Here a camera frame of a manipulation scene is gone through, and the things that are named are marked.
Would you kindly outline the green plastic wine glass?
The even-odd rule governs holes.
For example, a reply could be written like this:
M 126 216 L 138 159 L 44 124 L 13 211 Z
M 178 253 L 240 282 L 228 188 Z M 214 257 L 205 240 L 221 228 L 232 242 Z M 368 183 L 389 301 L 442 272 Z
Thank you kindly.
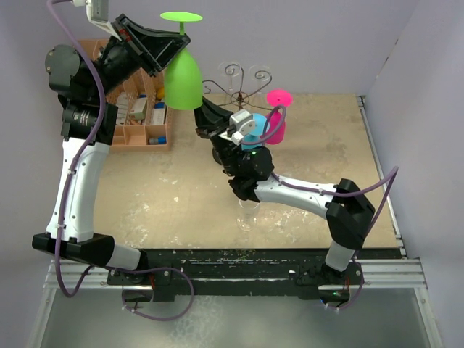
M 179 33 L 191 42 L 186 34 L 187 22 L 200 22 L 200 14 L 182 11 L 164 12 L 163 20 L 179 23 Z M 191 52 L 185 47 L 165 70 L 165 104 L 176 110 L 194 110 L 202 105 L 202 73 Z

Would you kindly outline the blue plastic wine glass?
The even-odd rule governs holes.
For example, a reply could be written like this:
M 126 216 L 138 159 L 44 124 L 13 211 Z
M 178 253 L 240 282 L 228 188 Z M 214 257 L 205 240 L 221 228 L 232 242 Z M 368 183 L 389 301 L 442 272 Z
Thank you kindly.
M 267 126 L 266 129 L 264 129 L 266 121 L 267 121 L 266 116 L 261 115 L 259 113 L 254 113 L 253 119 L 256 122 L 256 127 L 250 134 L 244 137 L 245 142 L 256 142 L 260 140 L 261 136 L 264 133 L 267 133 L 269 131 L 269 128 L 270 128 L 269 125 Z

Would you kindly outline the clear tall flute glass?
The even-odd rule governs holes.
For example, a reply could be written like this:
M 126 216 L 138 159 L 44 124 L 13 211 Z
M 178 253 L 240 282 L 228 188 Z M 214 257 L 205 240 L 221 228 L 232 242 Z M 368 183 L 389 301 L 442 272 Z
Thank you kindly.
M 241 75 L 241 66 L 237 62 L 227 62 L 224 61 L 218 66 L 218 70 L 223 77 L 227 80 L 227 92 L 232 94 L 233 89 L 233 79 Z

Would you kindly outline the clear short wine glass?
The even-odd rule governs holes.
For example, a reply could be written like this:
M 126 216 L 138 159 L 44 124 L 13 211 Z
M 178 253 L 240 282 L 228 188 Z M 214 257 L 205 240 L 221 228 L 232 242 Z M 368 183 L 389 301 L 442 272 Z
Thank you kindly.
M 249 75 L 257 84 L 250 96 L 260 94 L 262 90 L 272 82 L 272 74 L 267 65 L 252 65 L 249 68 Z

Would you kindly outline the pink plastic wine glass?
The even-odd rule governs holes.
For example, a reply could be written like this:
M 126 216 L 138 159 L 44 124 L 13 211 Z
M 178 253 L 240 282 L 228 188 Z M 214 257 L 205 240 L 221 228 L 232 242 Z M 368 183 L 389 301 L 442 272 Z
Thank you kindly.
M 283 89 L 274 89 L 267 94 L 266 100 L 271 107 L 276 107 L 278 105 L 289 107 L 293 102 L 293 97 L 288 91 Z M 273 131 L 277 128 L 282 119 L 281 111 L 276 111 L 269 117 L 269 119 L 269 131 Z M 286 122 L 283 122 L 282 126 L 275 132 L 275 134 L 267 140 L 267 144 L 276 145 L 281 143 L 284 139 L 285 130 Z

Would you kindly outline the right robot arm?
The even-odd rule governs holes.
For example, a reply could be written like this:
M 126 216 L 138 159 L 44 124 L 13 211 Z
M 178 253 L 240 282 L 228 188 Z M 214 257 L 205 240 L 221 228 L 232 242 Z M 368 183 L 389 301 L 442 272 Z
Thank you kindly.
M 276 127 L 270 118 L 281 114 Z M 286 106 L 278 104 L 270 111 L 262 132 L 253 141 L 257 128 L 252 113 L 245 109 L 231 112 L 202 98 L 194 109 L 196 134 L 210 140 L 230 178 L 229 186 L 242 201 L 270 202 L 301 209 L 327 221 L 331 244 L 322 267 L 329 283 L 340 283 L 348 275 L 348 266 L 370 232 L 376 210 L 365 192 L 351 180 L 321 184 L 285 178 L 275 174 L 273 158 L 265 142 L 274 136 L 286 120 Z

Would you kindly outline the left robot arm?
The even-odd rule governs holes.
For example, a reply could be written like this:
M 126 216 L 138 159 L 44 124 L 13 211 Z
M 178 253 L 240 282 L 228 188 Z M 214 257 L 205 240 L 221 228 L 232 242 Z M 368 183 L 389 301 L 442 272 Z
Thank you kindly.
M 64 44 L 46 56 L 49 87 L 63 108 L 63 162 L 51 220 L 45 232 L 33 236 L 32 247 L 58 258 L 123 268 L 131 283 L 141 284 L 149 277 L 141 251 L 94 230 L 99 176 L 117 118 L 117 106 L 106 95 L 139 69 L 150 76 L 162 72 L 191 40 L 184 33 L 142 27 L 123 14 L 111 26 L 115 34 L 96 60 Z

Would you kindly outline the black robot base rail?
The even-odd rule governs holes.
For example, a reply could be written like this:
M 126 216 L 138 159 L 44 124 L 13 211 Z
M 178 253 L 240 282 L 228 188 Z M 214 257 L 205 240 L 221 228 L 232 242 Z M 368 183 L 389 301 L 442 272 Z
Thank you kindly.
M 361 288 L 413 289 L 426 285 L 421 264 L 397 249 L 367 249 L 344 271 L 324 263 L 324 249 L 144 249 L 135 271 L 92 257 L 85 284 L 119 288 L 129 302 L 171 302 L 177 296 L 297 297 L 338 304 Z

